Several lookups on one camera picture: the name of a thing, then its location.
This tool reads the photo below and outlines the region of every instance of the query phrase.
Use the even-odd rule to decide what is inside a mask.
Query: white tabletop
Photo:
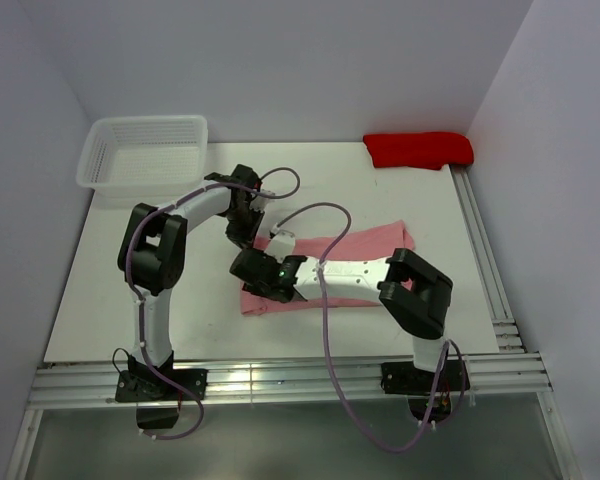
[[[267,207],[263,232],[283,216],[317,201],[337,202],[353,216],[352,231],[403,219],[416,252],[454,282],[447,334],[464,353],[497,353],[487,301],[448,168],[376,170],[361,143],[209,145],[207,170],[230,173],[238,163],[263,174],[295,168],[302,188]],[[264,188],[278,193],[294,184],[286,173]],[[130,207],[94,195],[62,298],[47,362],[109,360],[116,347],[133,345],[131,294],[116,266]],[[285,228],[299,238],[337,235],[338,211],[315,210]],[[171,302],[171,341],[177,359],[264,359],[323,355],[318,309],[243,317],[239,281],[229,274],[237,248],[224,236],[226,220],[212,218],[187,238],[185,270]],[[330,310],[337,356],[410,355],[410,336],[384,307]]]

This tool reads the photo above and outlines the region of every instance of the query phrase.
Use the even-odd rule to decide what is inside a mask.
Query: wire
[[[178,199],[175,203],[173,203],[171,205],[167,205],[165,207],[159,208],[159,209],[151,212],[149,215],[147,215],[145,218],[142,219],[142,221],[138,224],[135,231],[133,232],[133,235],[131,236],[131,242],[129,243],[129,249],[127,250],[127,256],[125,258],[125,280],[127,281],[129,288],[131,288],[131,291],[136,295],[136,297],[138,299],[138,340],[140,342],[140,353],[142,354],[142,359],[144,360],[145,365],[147,366],[147,368],[149,369],[149,371],[151,373],[153,373],[158,379],[162,380],[167,385],[175,388],[179,392],[181,392],[184,395],[191,398],[198,405],[198,408],[200,409],[200,415],[198,416],[198,419],[196,420],[196,422],[193,424],[193,426],[191,426],[189,429],[185,430],[182,433],[177,433],[177,434],[173,434],[173,435],[162,435],[162,434],[155,434],[152,432],[147,432],[144,430],[142,431],[142,433],[144,435],[147,435],[148,437],[151,437],[154,440],[177,440],[179,438],[184,438],[184,437],[190,435],[191,433],[195,432],[198,429],[198,427],[200,426],[200,424],[202,423],[202,419],[204,418],[204,406],[202,405],[200,398],[198,398],[198,396],[195,393],[193,393],[188,388],[180,385],[177,382],[174,382],[170,378],[168,378],[165,375],[163,375],[162,373],[160,373],[158,371],[158,369],[155,367],[155,365],[153,365],[153,362],[151,361],[151,358],[149,357],[147,339],[146,339],[146,335],[145,335],[144,304],[146,301],[146,297],[140,291],[140,289],[134,285],[133,277],[131,275],[131,258],[133,256],[133,252],[134,252],[136,246],[138,245],[138,241],[140,240],[140,235],[142,234],[144,227],[151,220],[156,218],[158,215],[161,215],[162,213],[168,213],[171,210],[174,210],[174,209],[180,207],[183,203],[188,202],[192,198],[195,198],[198,195],[200,195],[208,190],[215,189],[215,188],[233,188],[236,190],[242,190],[242,191],[251,193],[252,195],[268,198],[271,200],[279,200],[279,199],[283,199],[283,198],[288,198],[300,189],[300,176],[298,175],[298,173],[295,170],[293,170],[292,168],[289,168],[289,167],[279,167],[279,168],[275,168],[275,169],[265,173],[264,176],[261,178],[265,178],[274,172],[278,172],[278,171],[282,171],[282,170],[290,172],[291,174],[293,174],[293,176],[296,179],[296,186],[287,193],[284,193],[282,195],[275,195],[275,194],[260,192],[258,190],[254,190],[252,188],[245,187],[244,185],[238,185],[236,183],[228,183],[228,182],[212,183],[210,185],[205,185],[204,187],[198,188],[197,190],[194,190],[193,192],[188,193],[187,195],[181,197],[180,199]]]
[[[436,371],[433,376],[433,382],[431,384],[431,392],[429,393],[427,409],[425,410],[425,414],[422,419],[422,423],[418,427],[418,430],[416,431],[415,435],[413,436],[413,438],[411,440],[409,440],[405,445],[402,445],[399,447],[393,447],[391,445],[388,445],[384,441],[380,440],[373,434],[371,429],[356,415],[355,411],[353,410],[353,407],[347,400],[347,398],[342,390],[342,387],[340,386],[340,382],[338,381],[338,377],[336,376],[335,368],[333,365],[333,358],[331,357],[331,346],[329,345],[329,303],[328,303],[328,295],[327,295],[327,284],[324,279],[324,271],[323,271],[322,266],[324,265],[324,263],[327,259],[327,256],[329,255],[331,250],[333,250],[333,248],[338,244],[338,242],[340,242],[340,240],[342,240],[344,238],[344,236],[349,232],[349,229],[351,228],[351,214],[349,213],[349,211],[346,208],[344,208],[343,206],[338,205],[336,203],[318,202],[318,203],[313,203],[311,205],[307,205],[307,206],[295,211],[294,213],[292,213],[291,215],[285,217],[282,221],[280,221],[278,223],[278,225],[282,226],[283,224],[285,224],[286,222],[288,222],[289,220],[294,218],[296,215],[299,215],[302,212],[305,212],[309,209],[316,208],[316,207],[335,208],[337,210],[340,210],[342,213],[344,213],[344,215],[347,218],[347,224],[344,227],[344,229],[342,230],[342,232],[340,233],[340,235],[338,235],[329,244],[329,246],[324,250],[324,252],[322,252],[322,255],[320,256],[320,259],[319,259],[320,265],[317,269],[317,276],[318,276],[318,280],[320,282],[320,290],[322,293],[322,342],[323,342],[323,346],[324,346],[324,356],[325,356],[325,362],[327,364],[327,371],[329,372],[329,378],[331,379],[333,388],[335,389],[336,394],[338,395],[338,398],[340,399],[340,402],[342,403],[344,410],[346,411],[347,415],[349,415],[349,418],[352,420],[352,422],[358,428],[358,430],[365,437],[367,437],[373,444],[375,444],[377,447],[384,450],[385,452],[396,453],[396,454],[404,453],[407,450],[409,450],[411,447],[413,447],[418,442],[418,440],[420,440],[420,438],[422,437],[422,434],[424,433],[425,429],[428,426],[429,418],[431,417],[431,411],[433,410],[435,396],[438,391],[438,382],[440,380],[440,374],[442,372],[442,369],[444,368],[447,353],[449,351],[449,346],[453,346],[453,348],[456,351],[456,354],[458,355],[458,358],[460,359],[460,362],[462,364],[462,389],[460,391],[460,397],[458,399],[458,406],[452,410],[452,412],[449,414],[449,416],[444,421],[448,421],[458,410],[458,407],[460,406],[460,403],[462,402],[462,399],[464,398],[464,393],[465,393],[465,389],[466,389],[466,371],[464,368],[464,361],[462,359],[462,354],[460,353],[460,349],[458,348],[458,345],[453,340],[448,339],[444,342],[444,344],[442,346],[442,351],[440,352],[440,358],[438,359],[438,365],[437,365]]]
[[[124,352],[127,355],[127,360],[129,360],[129,357],[131,356],[129,354],[129,352],[127,352],[124,348],[121,348],[121,347],[118,347],[113,351],[113,355],[111,356],[111,364],[113,365],[113,368],[115,368],[116,371],[118,372],[118,375],[122,375],[122,372],[118,368],[118,365],[116,365],[116,353],[118,353],[120,351]]]

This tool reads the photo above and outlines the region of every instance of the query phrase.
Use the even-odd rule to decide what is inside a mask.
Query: black mounting bracket
[[[434,374],[417,369],[413,362],[385,362],[380,365],[380,368],[382,370],[380,386],[388,395],[427,396],[431,392]],[[464,365],[460,360],[447,360],[440,376],[440,384],[449,382],[449,389],[452,392],[460,391],[463,368]],[[469,390],[471,384],[466,373],[465,369],[465,390]]]
[[[204,399],[207,388],[207,370],[202,368],[175,369],[170,370],[169,378],[182,385],[200,400]],[[118,403],[140,403],[157,401],[182,401],[190,400],[183,398],[180,391],[163,382],[147,382],[140,377],[132,375],[124,370],[118,377],[116,388],[116,402]],[[136,424],[142,430],[170,429],[178,421],[180,408],[164,407],[138,407],[136,409]]]

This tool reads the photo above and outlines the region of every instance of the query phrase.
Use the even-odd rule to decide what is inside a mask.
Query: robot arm
[[[222,182],[260,189],[260,178],[251,168],[239,165],[229,176],[211,174],[203,185]],[[253,244],[264,216],[266,200],[235,188],[209,189],[204,195],[169,213],[151,220],[141,232],[132,252],[131,275],[140,290],[144,302],[145,338],[151,363],[161,373],[173,365],[173,349],[169,339],[169,303],[172,288],[184,270],[186,236],[208,218],[219,215],[228,219],[227,237],[240,248]],[[125,270],[125,262],[131,238],[140,222],[149,214],[165,205],[137,205],[132,213],[118,254],[118,268]],[[141,353],[138,315],[134,308],[135,344],[131,351],[130,371],[139,378],[150,380],[153,375],[145,366]]]
[[[279,302],[322,297],[315,257],[289,255],[293,234],[280,231],[265,251],[246,248],[230,272],[244,290]],[[370,261],[327,261],[322,265],[327,295],[382,304],[413,337],[414,365],[435,372],[444,343],[444,325],[453,282],[406,248]],[[405,283],[411,281],[410,289]]]

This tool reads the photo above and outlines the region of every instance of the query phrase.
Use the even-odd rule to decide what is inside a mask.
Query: white wall
[[[20,5],[0,0],[0,478],[82,228],[88,128]]]
[[[600,0],[535,0],[469,137],[524,340],[600,478]]]
[[[215,141],[465,132],[531,0],[20,0],[92,120]]]

